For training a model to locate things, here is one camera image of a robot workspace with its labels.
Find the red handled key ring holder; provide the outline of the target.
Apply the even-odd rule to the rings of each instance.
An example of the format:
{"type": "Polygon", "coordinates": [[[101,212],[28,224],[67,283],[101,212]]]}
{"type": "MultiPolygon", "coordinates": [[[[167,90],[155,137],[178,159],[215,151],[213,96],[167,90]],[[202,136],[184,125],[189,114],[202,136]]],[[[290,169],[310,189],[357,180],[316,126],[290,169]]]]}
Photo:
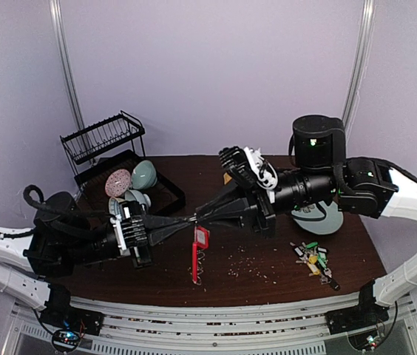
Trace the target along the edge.
{"type": "Polygon", "coordinates": [[[203,261],[206,256],[205,249],[193,242],[191,251],[191,280],[195,285],[202,285],[201,275],[203,274],[203,261]]]}

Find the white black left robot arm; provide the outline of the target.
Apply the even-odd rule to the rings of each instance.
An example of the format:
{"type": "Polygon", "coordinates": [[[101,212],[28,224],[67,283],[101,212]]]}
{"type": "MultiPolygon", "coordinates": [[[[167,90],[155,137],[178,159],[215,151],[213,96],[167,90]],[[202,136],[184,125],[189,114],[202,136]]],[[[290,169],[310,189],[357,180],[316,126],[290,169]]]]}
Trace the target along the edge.
{"type": "Polygon", "coordinates": [[[136,267],[152,263],[151,248],[196,223],[196,216],[147,214],[137,202],[116,213],[84,212],[68,192],[44,198],[34,185],[24,190],[35,208],[31,229],[0,227],[0,291],[38,313],[38,321],[76,333],[99,335],[104,316],[71,304],[71,293],[48,278],[72,275],[76,266],[131,257],[136,267]]]}

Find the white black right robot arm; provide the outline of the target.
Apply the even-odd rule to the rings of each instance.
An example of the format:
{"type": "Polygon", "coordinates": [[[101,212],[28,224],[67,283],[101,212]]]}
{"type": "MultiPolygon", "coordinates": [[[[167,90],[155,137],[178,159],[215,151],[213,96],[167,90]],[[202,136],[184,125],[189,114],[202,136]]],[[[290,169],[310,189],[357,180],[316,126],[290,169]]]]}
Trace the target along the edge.
{"type": "MultiPolygon", "coordinates": [[[[319,202],[371,218],[417,221],[417,177],[388,160],[346,155],[342,120],[305,115],[292,125],[293,169],[274,169],[257,150],[237,146],[219,153],[231,180],[196,211],[200,225],[249,226],[272,235],[276,217],[319,202]]],[[[331,334],[354,331],[388,319],[388,309],[417,287],[417,253],[359,291],[355,306],[325,315],[331,334]]]]}

